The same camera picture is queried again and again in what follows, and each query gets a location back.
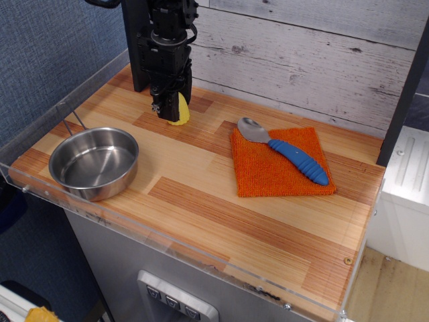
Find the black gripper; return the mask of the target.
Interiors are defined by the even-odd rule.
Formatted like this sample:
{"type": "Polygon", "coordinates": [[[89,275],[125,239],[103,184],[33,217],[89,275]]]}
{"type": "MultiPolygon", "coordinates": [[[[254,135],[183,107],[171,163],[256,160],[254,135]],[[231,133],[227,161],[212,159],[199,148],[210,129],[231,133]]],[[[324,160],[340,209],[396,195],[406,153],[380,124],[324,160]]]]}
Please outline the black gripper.
{"type": "Polygon", "coordinates": [[[149,82],[158,88],[150,90],[152,110],[160,119],[180,120],[179,93],[187,104],[192,96],[191,40],[186,30],[177,30],[168,39],[153,30],[149,37],[138,41],[140,67],[149,76],[149,82]]]}

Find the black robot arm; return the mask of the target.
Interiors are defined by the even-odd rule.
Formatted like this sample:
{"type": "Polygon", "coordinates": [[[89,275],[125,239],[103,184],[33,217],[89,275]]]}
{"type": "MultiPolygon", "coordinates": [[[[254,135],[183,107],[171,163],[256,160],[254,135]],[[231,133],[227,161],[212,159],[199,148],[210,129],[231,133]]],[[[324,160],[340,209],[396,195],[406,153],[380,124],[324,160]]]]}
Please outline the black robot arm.
{"type": "Polygon", "coordinates": [[[191,43],[197,38],[196,1],[91,1],[105,9],[120,7],[133,86],[149,89],[152,109],[172,125],[190,119],[191,43]]]}

